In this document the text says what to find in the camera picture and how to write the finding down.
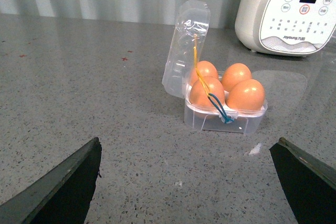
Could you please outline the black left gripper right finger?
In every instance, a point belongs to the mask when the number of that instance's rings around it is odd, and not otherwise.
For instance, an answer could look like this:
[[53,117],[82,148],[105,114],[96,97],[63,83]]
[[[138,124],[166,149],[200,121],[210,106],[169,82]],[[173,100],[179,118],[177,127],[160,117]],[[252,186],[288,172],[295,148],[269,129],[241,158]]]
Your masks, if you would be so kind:
[[335,169],[283,137],[270,152],[297,222],[335,223]]

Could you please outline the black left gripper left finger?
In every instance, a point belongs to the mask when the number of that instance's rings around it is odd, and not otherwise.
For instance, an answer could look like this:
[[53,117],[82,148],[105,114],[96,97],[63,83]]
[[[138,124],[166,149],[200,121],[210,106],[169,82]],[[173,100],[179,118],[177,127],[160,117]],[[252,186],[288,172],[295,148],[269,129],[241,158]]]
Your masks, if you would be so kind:
[[100,176],[102,146],[83,147],[1,205],[1,223],[84,223]]

